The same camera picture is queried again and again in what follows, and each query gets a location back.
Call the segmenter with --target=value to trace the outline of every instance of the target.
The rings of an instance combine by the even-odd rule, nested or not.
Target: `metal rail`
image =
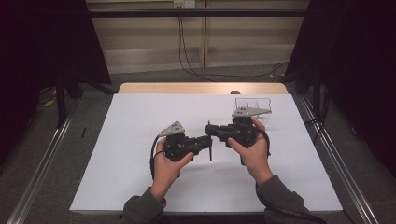
[[[311,102],[309,102],[309,100],[306,97],[302,97],[301,100],[303,102],[304,109],[306,110],[306,113],[308,114],[309,118],[314,119],[315,115],[314,112],[312,111],[313,106]],[[345,165],[343,159],[341,158],[341,155],[338,153],[338,150],[335,147],[334,143],[332,142],[332,139],[330,138],[326,129],[317,122],[314,123],[314,126],[317,132],[319,132],[320,140],[323,143],[324,147],[326,148],[327,153],[329,154],[332,163],[335,166],[335,169],[337,170],[338,174],[341,176],[341,179],[346,187],[346,190],[348,191],[349,196],[351,197],[353,203],[355,204],[356,208],[361,214],[361,218],[363,219],[364,223],[366,224],[379,223],[375,217],[375,214],[370,204],[368,203],[363,193],[361,192],[361,189],[358,187],[357,183],[352,177],[352,174],[347,169],[347,166]]]
[[[69,115],[66,118],[66,121],[59,129],[55,131],[55,134],[53,135],[52,140],[47,147],[43,159],[41,159],[40,164],[35,170],[35,174],[33,175],[28,187],[18,201],[18,204],[12,212],[10,218],[8,219],[7,224],[22,224],[26,219],[27,214],[32,207],[33,201],[35,200],[35,197],[40,190],[41,184],[43,183],[44,178],[50,168],[50,164],[52,163],[53,158],[55,157],[56,152],[58,151],[58,148],[62,143],[62,140],[64,139],[64,135],[69,127],[71,118],[76,112],[78,102],[79,100],[73,103]]]
[[[304,17],[309,14],[305,9],[90,9],[92,18],[125,17]]]

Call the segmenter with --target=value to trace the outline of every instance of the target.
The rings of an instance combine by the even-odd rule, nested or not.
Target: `black curtain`
[[[76,82],[110,78],[84,0],[0,1],[0,31],[1,163],[33,116],[39,90],[61,72]]]
[[[286,76],[306,65],[294,77],[297,89],[305,92],[319,71],[331,97],[396,176],[396,2],[325,2],[310,2],[310,9],[331,13],[304,18]]]

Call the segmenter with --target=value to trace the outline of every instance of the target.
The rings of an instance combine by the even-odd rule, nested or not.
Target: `person's right hand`
[[[254,119],[253,124],[265,131],[265,127],[258,120]],[[228,143],[242,157],[242,161],[246,165],[248,172],[253,176],[258,185],[265,183],[273,176],[268,165],[268,145],[262,134],[258,134],[256,143],[249,148],[243,147],[233,138],[229,138]]]

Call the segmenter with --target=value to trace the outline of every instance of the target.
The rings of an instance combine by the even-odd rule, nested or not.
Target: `sleeve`
[[[133,196],[125,203],[120,224],[155,223],[165,206],[166,200],[159,203],[148,188],[141,197]]]
[[[261,186],[256,188],[257,195],[262,203],[265,200],[267,203],[275,205],[285,210],[290,210],[298,213],[310,214],[309,210],[304,207],[304,199],[296,192],[291,192],[280,181],[277,175],[267,180]],[[302,223],[316,223],[306,219],[288,216],[270,208],[264,210],[265,223],[267,224],[302,224]]]

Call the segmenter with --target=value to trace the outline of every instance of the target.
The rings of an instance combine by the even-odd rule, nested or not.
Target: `white paper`
[[[149,156],[157,134],[175,121],[186,136],[205,135],[205,126],[232,122],[235,97],[270,98],[272,115],[265,122],[271,141],[270,167],[305,200],[311,211],[342,210],[332,184],[287,94],[116,94],[70,210],[82,214],[121,212],[133,195],[152,183]],[[264,206],[255,181],[239,155],[217,137],[213,161],[208,149],[181,171],[166,195],[167,213],[256,213]]]

